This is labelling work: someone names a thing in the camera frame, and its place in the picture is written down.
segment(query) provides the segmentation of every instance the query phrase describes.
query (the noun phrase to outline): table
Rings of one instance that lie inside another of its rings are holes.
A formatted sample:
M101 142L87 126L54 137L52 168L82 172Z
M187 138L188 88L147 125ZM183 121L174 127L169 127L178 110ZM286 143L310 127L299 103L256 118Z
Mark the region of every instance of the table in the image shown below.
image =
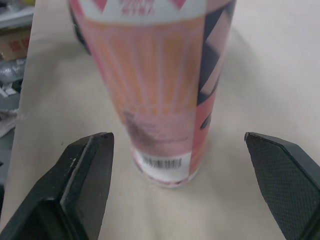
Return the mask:
M0 229L69 143L113 132L99 239L283 240L244 135L297 143L320 163L319 11L317 0L238 2L203 166L188 185L163 189L134 168L98 69L74 36L66 1L37 1Z

